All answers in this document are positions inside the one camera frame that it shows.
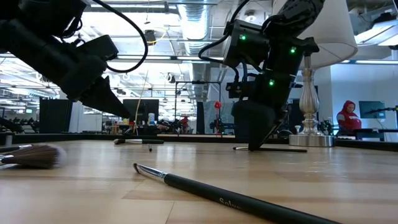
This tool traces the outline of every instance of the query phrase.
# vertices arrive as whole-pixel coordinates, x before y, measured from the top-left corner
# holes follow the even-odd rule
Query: person
[[[355,103],[347,100],[344,103],[343,109],[337,114],[337,121],[340,131],[351,133],[355,129],[362,128],[362,122],[358,115],[354,113]]]

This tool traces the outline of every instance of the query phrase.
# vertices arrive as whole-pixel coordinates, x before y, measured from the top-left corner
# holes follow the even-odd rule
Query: ceiling
[[[115,6],[122,11],[125,16],[132,19],[142,30],[154,30],[157,42],[154,46],[149,47],[149,55],[178,55],[178,56],[192,56],[187,53],[185,45],[187,43],[200,42],[214,42],[223,35],[223,29],[226,20],[231,17],[231,13],[239,4],[239,0],[208,0],[212,3],[208,7],[208,30],[207,36],[203,40],[188,41],[186,36],[188,34],[194,35],[197,30],[182,29],[182,22],[180,16],[175,14],[178,12],[178,6],[174,3],[192,0],[175,0],[169,1],[168,13],[162,13],[164,9],[163,1],[112,1],[105,2]],[[390,1],[385,0],[349,0],[348,6],[350,9],[367,9],[387,6]],[[250,22],[255,24],[262,24],[266,17],[271,13],[272,1],[268,0],[254,0],[243,8],[238,16],[240,19],[246,19],[251,16]],[[101,35],[108,34],[119,49],[119,54],[124,56],[119,60],[110,62],[109,65],[118,68],[129,68],[139,58],[144,51],[144,45],[136,30],[134,30],[127,22],[123,21],[117,15],[107,12],[101,7],[92,4],[92,7],[86,9],[83,14],[83,28],[81,31],[67,41],[74,41],[79,34],[82,39],[89,41]],[[359,51],[362,58],[369,58],[375,52],[375,49],[368,51]],[[212,49],[210,55],[219,57],[223,54],[223,46]],[[103,77],[110,76],[111,87],[123,89],[124,93],[119,94],[117,90],[113,90],[117,96],[123,100],[125,98],[142,97],[158,97],[173,98],[175,84],[167,81],[168,77],[174,76],[177,81],[192,81],[193,79],[201,80],[216,80],[212,76],[205,76],[198,78],[196,69],[200,64],[192,64],[186,60],[178,60],[169,62],[167,60],[148,60],[147,63],[141,65],[137,70],[128,74],[117,74],[109,70],[104,72]],[[207,66],[218,68],[218,65],[209,64]],[[60,94],[60,89],[52,84],[46,82],[41,74],[30,68],[24,62],[17,58],[2,58],[0,55],[0,98],[15,99],[14,103],[10,101],[0,102],[2,105],[12,106],[17,98],[37,100],[39,97],[53,97],[56,98]],[[177,107],[181,106],[183,110],[178,110],[178,114],[189,114],[194,116],[194,109],[196,101],[206,100],[208,87],[193,87],[191,84],[185,85],[182,94],[179,96],[181,100]],[[169,116],[174,113],[174,101],[165,101],[162,106],[160,115]]]

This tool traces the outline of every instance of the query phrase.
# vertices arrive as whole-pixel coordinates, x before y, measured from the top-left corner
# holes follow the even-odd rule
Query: green led light
[[[295,48],[295,47],[292,47],[292,48],[290,49],[290,53],[292,53],[292,54],[296,53],[296,48]]]

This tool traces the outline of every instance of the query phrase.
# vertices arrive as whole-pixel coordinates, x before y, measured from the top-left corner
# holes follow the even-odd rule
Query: red hoodie
[[[338,124],[346,130],[361,129],[362,122],[359,119],[358,115],[356,115],[354,112],[347,112],[347,107],[350,104],[354,105],[355,108],[355,103],[347,100],[343,106],[343,109],[337,114]]]

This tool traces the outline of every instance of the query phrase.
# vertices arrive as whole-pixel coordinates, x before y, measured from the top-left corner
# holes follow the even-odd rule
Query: wooden surface
[[[3,224],[267,223],[135,173],[133,162],[341,223],[398,223],[398,154],[233,151],[236,144],[55,143],[56,170],[0,167]]]

